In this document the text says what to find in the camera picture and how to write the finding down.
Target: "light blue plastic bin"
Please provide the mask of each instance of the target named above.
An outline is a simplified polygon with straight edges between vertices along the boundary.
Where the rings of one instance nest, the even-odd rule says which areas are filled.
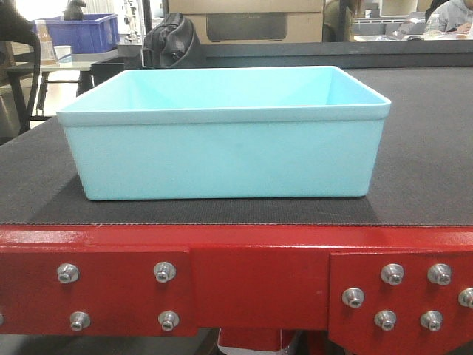
[[[337,67],[129,70],[58,118],[90,200],[355,197],[390,104]]]

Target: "black conveyor belt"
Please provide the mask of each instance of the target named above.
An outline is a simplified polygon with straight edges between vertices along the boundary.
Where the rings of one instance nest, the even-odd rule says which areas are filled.
[[[473,68],[348,70],[392,100],[363,198],[85,198],[56,119],[0,147],[0,223],[473,225]]]

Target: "bolt head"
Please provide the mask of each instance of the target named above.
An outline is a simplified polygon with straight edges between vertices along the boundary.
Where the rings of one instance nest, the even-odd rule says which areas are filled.
[[[154,266],[153,273],[156,277],[156,281],[159,283],[167,283],[176,276],[176,268],[171,263],[163,261]]]
[[[428,311],[422,314],[421,325],[430,331],[439,331],[442,328],[443,316],[439,311]]]
[[[463,307],[473,308],[473,288],[467,288],[458,295],[458,302]]]
[[[404,278],[404,268],[399,264],[388,264],[381,269],[381,279],[391,286],[402,283]]]
[[[60,283],[73,283],[79,280],[79,269],[73,264],[60,264],[57,273]]]
[[[446,264],[435,264],[429,269],[427,278],[431,283],[447,286],[452,281],[452,270]]]
[[[85,312],[74,312],[69,318],[70,326],[73,331],[82,331],[90,326],[90,317]]]
[[[375,315],[375,324],[383,331],[391,331],[394,329],[397,317],[393,311],[381,311]]]
[[[161,329],[172,331],[179,325],[180,318],[173,311],[164,311],[158,316],[157,321],[161,324]]]
[[[348,288],[341,295],[341,300],[351,308],[360,308],[364,302],[364,292],[359,288]]]

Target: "workbench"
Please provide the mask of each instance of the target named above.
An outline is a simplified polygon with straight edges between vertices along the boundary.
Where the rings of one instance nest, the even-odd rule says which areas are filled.
[[[472,340],[458,297],[473,288],[473,68],[348,73],[392,100],[366,197],[92,202],[56,119],[0,147],[0,332],[74,335],[69,316],[82,311],[83,335],[328,331],[358,355]],[[173,280],[157,282],[159,262]],[[63,263],[76,282],[58,281]],[[380,277],[392,263],[399,285]],[[428,280],[440,264],[448,285]],[[360,307],[342,302],[348,288],[364,292]],[[166,331],[157,318],[169,310],[180,322]],[[396,313],[391,331],[373,322],[383,310]],[[439,331],[419,321],[432,310]],[[241,348],[258,343],[246,338]]]

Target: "bottle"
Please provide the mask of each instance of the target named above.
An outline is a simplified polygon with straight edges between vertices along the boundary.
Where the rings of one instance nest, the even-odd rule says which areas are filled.
[[[440,36],[442,32],[438,29],[440,27],[440,18],[438,13],[433,13],[426,24],[426,30],[423,32],[427,37],[433,38]]]
[[[39,43],[41,45],[41,65],[56,64],[58,60],[54,53],[54,47],[52,46],[52,39],[50,34],[47,32],[47,26],[45,20],[35,20],[36,31],[38,32]]]

